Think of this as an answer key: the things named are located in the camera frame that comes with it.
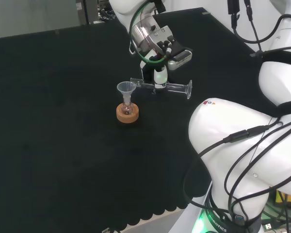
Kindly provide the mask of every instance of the yellow object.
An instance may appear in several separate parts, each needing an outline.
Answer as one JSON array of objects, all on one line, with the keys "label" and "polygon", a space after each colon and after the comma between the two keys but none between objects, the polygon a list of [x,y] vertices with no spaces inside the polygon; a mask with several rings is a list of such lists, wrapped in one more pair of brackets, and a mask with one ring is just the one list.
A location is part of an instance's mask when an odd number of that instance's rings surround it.
[{"label": "yellow object", "polygon": [[[288,195],[288,202],[291,203],[291,195]],[[280,195],[278,191],[276,191],[276,203],[282,203],[282,200],[280,198]]]}]

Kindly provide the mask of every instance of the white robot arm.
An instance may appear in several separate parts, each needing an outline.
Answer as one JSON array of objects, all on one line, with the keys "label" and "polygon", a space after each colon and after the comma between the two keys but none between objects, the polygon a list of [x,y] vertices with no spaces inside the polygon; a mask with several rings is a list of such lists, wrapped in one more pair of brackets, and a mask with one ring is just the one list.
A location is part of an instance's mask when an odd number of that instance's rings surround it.
[{"label": "white robot arm", "polygon": [[[291,15],[291,0],[286,1],[286,14]],[[291,18],[285,18],[280,24],[276,39],[271,50],[291,47]],[[285,61],[264,62],[260,74],[259,85],[264,95],[276,106],[291,102],[291,63]],[[227,100],[208,99],[201,103],[191,117],[189,126],[189,137],[195,150],[200,153],[208,146],[222,140],[231,133],[250,129],[259,125],[269,125],[275,121],[271,116],[254,111]],[[225,178],[239,157],[250,147],[260,141],[261,137],[267,136],[272,130],[281,125],[288,125],[291,122],[291,114],[283,116],[280,124],[275,125],[264,134],[252,137],[236,143],[227,143],[208,152],[202,157],[212,178],[211,197],[217,208],[228,209],[229,196],[225,192]],[[236,180],[268,146],[274,143],[279,137],[291,129],[291,125],[282,129],[261,142],[256,150],[248,153],[233,169],[227,181],[227,190],[231,191]],[[291,177],[291,134],[280,141],[275,147],[265,154],[246,173],[244,178],[237,185],[233,196],[240,199],[269,187],[276,186],[287,178]],[[278,190],[291,195],[291,181],[279,187]],[[239,216],[248,216],[247,220],[256,219],[260,216],[268,198],[268,193],[242,201],[244,211],[239,204],[236,204],[234,213]],[[209,231],[220,232],[213,224],[213,219],[204,213],[202,216],[204,226]],[[262,227],[251,229],[252,232],[263,233]]]},{"label": "white robot arm", "polygon": [[142,59],[143,78],[149,80],[145,76],[149,71],[154,72],[156,89],[166,88],[166,61],[169,70],[175,70],[192,58],[192,51],[181,46],[169,27],[161,28],[152,16],[155,9],[159,13],[165,11],[164,2],[165,0],[110,0],[119,21],[129,33],[134,53]]},{"label": "white robot arm", "polygon": [[[152,17],[151,13],[155,8],[154,3],[144,5],[149,0],[110,0],[114,12],[120,22],[125,26],[127,32],[131,34],[132,42],[138,52],[148,52],[146,59],[157,56],[160,59],[166,55],[166,48],[172,32],[168,27],[160,28]],[[286,14],[291,15],[291,0],[283,0],[287,2]],[[277,36],[273,42],[271,49],[279,49],[283,47],[291,47],[291,18],[285,18],[277,31]],[[179,67],[182,63],[188,62],[192,57],[192,53],[184,53],[175,61],[168,62],[170,69]],[[156,88],[164,88],[167,82],[167,74],[163,80],[154,78]],[[291,64],[267,61],[264,62],[259,75],[259,85],[264,95],[279,106],[283,103],[291,101]],[[205,148],[222,140],[229,134],[241,131],[243,129],[253,128],[259,125],[271,125],[275,119],[263,113],[249,109],[236,103],[220,99],[208,99],[201,103],[193,113],[189,125],[189,138],[195,148],[200,153]],[[275,125],[271,130],[279,128],[281,125],[288,125],[291,122],[291,114],[283,116],[280,124]],[[291,125],[280,130],[262,141],[256,150],[248,153],[233,169],[227,181],[227,190],[231,191],[232,186],[236,182],[240,174],[246,167],[258,157],[262,151],[276,141],[280,136],[291,129]],[[221,209],[228,209],[229,196],[225,192],[224,182],[230,168],[235,161],[239,159],[241,154],[260,141],[261,137],[270,134],[267,130],[264,134],[257,135],[247,140],[236,143],[227,143],[211,150],[202,157],[212,178],[210,205]],[[272,148],[262,159],[260,159],[244,176],[237,186],[233,196],[240,199],[244,196],[268,189],[275,186],[283,180],[291,176],[291,135],[280,141],[278,145]],[[279,188],[291,195],[291,182]],[[235,205],[234,213],[239,216],[246,216],[245,220],[254,220],[256,223],[267,201],[268,194],[242,201],[243,209],[239,204]],[[221,215],[217,212],[212,213],[213,217],[220,220]],[[217,220],[209,217],[207,212],[202,215],[204,228],[210,232],[230,232],[218,224]],[[264,229],[261,224],[251,229],[251,233],[263,233]]]}]

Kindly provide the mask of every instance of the logo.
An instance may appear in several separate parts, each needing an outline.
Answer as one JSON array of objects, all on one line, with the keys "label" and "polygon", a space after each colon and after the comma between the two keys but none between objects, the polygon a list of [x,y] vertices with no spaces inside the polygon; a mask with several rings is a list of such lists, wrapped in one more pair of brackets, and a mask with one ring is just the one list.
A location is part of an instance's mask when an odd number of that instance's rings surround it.
[{"label": "logo", "polygon": [[203,102],[203,105],[215,105],[215,102],[211,102],[211,101],[205,101]]},{"label": "logo", "polygon": [[218,227],[220,228],[222,231],[226,232],[226,229],[221,227],[218,223],[216,223],[216,221],[211,217],[211,215],[209,214],[209,217],[211,218],[211,220],[213,221],[213,223]]}]

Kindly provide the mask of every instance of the black cloth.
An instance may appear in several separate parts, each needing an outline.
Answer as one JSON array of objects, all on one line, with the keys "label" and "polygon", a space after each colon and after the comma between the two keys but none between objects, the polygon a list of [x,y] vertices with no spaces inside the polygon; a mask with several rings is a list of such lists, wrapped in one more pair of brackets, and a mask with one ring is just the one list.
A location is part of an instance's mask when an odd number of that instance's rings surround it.
[{"label": "black cloth", "polygon": [[[192,112],[217,97],[275,114],[259,89],[252,51],[204,9],[158,16],[193,59],[170,77],[184,95],[136,90],[140,117],[122,125],[116,85],[140,78],[119,22],[0,39],[0,233],[123,229],[187,205],[181,182],[196,156]],[[205,194],[202,162],[188,193]]]}]

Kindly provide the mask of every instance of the green light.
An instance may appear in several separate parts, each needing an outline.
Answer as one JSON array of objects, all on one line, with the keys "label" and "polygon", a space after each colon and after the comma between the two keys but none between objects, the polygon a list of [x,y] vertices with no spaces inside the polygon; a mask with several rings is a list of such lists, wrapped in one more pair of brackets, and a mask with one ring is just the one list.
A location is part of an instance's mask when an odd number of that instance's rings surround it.
[{"label": "green light", "polygon": [[199,218],[192,230],[192,233],[201,233],[202,230],[204,230],[204,223],[203,223],[203,219]]}]

